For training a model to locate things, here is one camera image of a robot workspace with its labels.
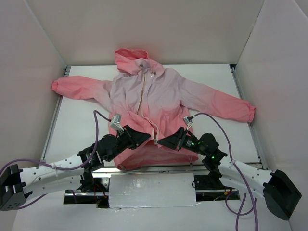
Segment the pink hooded zip jacket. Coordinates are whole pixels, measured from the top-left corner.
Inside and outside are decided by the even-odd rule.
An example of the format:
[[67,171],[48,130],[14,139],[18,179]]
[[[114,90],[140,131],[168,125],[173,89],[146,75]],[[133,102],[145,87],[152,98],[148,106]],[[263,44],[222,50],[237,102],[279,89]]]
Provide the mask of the pink hooded zip jacket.
[[149,133],[151,138],[134,150],[120,153],[114,164],[120,170],[173,163],[192,163],[198,154],[171,150],[157,142],[185,126],[190,110],[226,120],[247,122],[244,100],[196,83],[172,68],[164,68],[144,50],[118,49],[119,74],[111,81],[83,76],[62,77],[52,90],[75,100],[96,100],[110,116],[120,114],[121,125]]

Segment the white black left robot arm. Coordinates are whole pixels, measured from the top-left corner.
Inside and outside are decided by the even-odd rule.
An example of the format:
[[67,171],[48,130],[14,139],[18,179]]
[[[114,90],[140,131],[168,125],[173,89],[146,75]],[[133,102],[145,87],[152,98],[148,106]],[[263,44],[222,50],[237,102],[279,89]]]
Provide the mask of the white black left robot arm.
[[81,189],[89,192],[94,187],[92,172],[110,162],[126,149],[134,150],[151,135],[124,126],[116,135],[107,134],[78,154],[54,162],[39,163],[37,167],[20,168],[16,161],[1,170],[1,211],[24,208],[26,201],[49,193]]

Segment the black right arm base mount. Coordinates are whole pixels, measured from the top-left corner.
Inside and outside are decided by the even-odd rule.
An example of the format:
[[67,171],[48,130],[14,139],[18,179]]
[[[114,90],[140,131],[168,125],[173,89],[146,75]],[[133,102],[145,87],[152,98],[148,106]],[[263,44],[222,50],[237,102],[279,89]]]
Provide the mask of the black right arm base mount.
[[217,190],[224,190],[225,186],[220,182],[218,178],[210,175],[194,175],[191,186],[197,192],[214,192]]

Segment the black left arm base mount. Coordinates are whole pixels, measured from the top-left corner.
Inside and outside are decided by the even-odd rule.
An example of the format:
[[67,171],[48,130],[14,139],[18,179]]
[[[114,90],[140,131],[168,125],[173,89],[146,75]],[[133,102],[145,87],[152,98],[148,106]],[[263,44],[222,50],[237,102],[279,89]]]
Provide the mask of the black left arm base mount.
[[94,190],[104,193],[109,192],[109,178],[93,177],[90,172],[81,175],[80,183],[78,190],[84,193],[93,192]]

